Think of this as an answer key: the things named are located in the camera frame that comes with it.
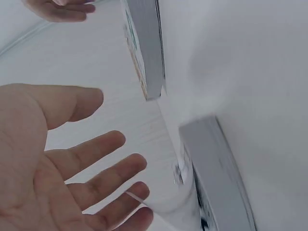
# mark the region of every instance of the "gray book cover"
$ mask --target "gray book cover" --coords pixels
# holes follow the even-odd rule
[[[129,51],[147,101],[160,97],[165,77],[158,0],[122,0]]]

